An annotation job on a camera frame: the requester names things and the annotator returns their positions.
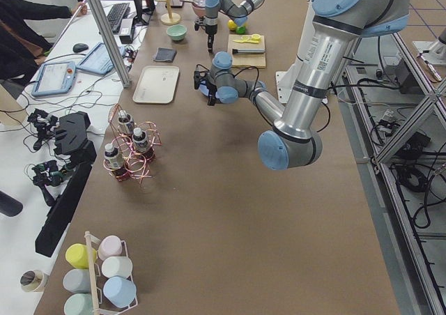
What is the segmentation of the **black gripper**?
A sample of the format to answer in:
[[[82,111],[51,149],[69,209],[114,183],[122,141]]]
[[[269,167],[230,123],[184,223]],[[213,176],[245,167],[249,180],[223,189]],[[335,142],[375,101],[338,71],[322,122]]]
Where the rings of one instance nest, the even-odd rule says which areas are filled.
[[[203,29],[207,34],[208,52],[213,52],[214,37],[217,33],[218,18],[198,17],[194,21],[194,30]]]
[[[217,87],[208,78],[207,71],[200,71],[196,69],[194,71],[194,89],[200,90],[205,96],[208,97],[208,106],[214,106],[217,100]]]

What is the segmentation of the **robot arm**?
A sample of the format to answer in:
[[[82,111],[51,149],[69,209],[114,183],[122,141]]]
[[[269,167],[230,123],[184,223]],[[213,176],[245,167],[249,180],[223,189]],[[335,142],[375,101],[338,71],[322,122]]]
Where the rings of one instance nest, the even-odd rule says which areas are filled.
[[[311,37],[301,68],[283,105],[259,80],[237,78],[232,58],[218,52],[204,73],[196,73],[196,86],[205,84],[208,101],[229,104],[249,99],[271,129],[258,140],[262,163],[272,170],[285,170],[315,162],[322,141],[312,122],[334,79],[348,45],[358,39],[383,36],[404,29],[410,0],[311,0],[314,11]]]
[[[247,21],[247,16],[259,8],[265,0],[243,0],[236,4],[233,0],[205,0],[205,14],[203,25],[207,38],[207,49],[213,52],[214,37],[217,34],[219,13],[225,14],[233,20],[237,26],[242,26]]]

